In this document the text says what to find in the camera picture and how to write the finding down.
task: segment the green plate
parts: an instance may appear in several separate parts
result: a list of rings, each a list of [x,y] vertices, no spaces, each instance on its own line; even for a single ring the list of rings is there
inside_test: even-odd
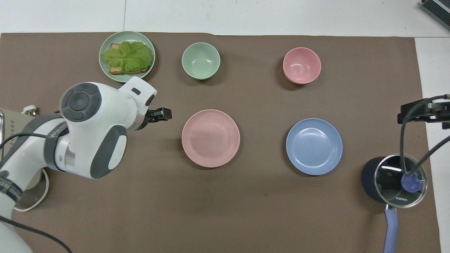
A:
[[[130,43],[133,43],[134,41],[140,41],[140,42],[146,44],[146,46],[148,48],[150,48],[150,51],[152,53],[152,62],[150,64],[150,67],[148,68],[147,72],[140,73],[140,74],[134,74],[134,75],[127,75],[127,74],[112,75],[111,73],[109,73],[109,65],[106,64],[105,61],[103,61],[103,59],[100,55],[102,53],[106,52],[106,50],[111,47],[111,43],[120,44],[124,41],[128,41]],[[105,42],[103,42],[102,47],[100,47],[99,63],[100,63],[100,67],[102,68],[103,72],[109,78],[111,78],[113,80],[116,80],[119,82],[128,82],[128,80],[130,80],[132,77],[143,78],[150,72],[150,70],[152,70],[153,65],[155,64],[155,48],[153,47],[153,44],[150,42],[150,40],[141,33],[132,32],[132,31],[124,31],[124,32],[114,33],[108,39],[106,39]]]

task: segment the lettuce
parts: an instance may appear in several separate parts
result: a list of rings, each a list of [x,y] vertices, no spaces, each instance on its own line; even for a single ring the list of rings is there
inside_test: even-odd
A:
[[[129,72],[150,66],[152,54],[140,41],[124,41],[119,45],[119,49],[109,48],[101,57],[111,67],[120,66],[123,72]]]

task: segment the sandwich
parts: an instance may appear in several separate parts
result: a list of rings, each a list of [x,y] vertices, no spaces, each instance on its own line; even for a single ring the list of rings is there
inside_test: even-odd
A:
[[[112,75],[145,73],[152,63],[150,49],[140,41],[111,43],[111,48],[101,54],[101,57],[109,65]]]

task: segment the pink plate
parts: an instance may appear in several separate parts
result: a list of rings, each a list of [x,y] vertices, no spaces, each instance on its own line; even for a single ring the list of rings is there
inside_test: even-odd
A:
[[[320,74],[322,64],[314,51],[297,47],[289,51],[283,60],[283,72],[289,81],[305,84],[314,81]]]
[[[196,164],[214,168],[229,162],[241,137],[234,120],[218,110],[203,110],[189,118],[181,134],[186,155]]]

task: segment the bowl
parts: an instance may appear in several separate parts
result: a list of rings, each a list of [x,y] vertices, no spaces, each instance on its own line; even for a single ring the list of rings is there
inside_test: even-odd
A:
[[[289,81],[306,84],[320,74],[322,65],[317,54],[309,48],[297,47],[290,50],[283,60],[283,72]]]
[[[181,57],[184,71],[199,80],[212,77],[219,69],[220,63],[221,57],[217,49],[205,42],[190,45]]]
[[[120,44],[124,41],[128,41],[130,43],[133,43],[134,41],[140,41],[140,42],[144,43],[148,48],[150,48],[150,52],[152,53],[152,61],[150,63],[150,67],[148,68],[147,72],[140,73],[140,74],[133,74],[133,75],[128,75],[128,74],[113,75],[109,72],[109,65],[106,64],[105,61],[103,61],[101,54],[106,52],[106,50],[111,47],[111,43]],[[111,78],[115,81],[128,82],[132,77],[143,78],[150,72],[150,70],[152,70],[153,65],[155,64],[155,48],[153,47],[152,42],[150,42],[150,40],[141,33],[133,32],[133,31],[117,32],[117,33],[114,33],[113,35],[111,35],[108,39],[106,39],[105,42],[103,42],[102,46],[100,47],[99,63],[100,63],[100,67],[102,68],[103,72],[109,78]]]

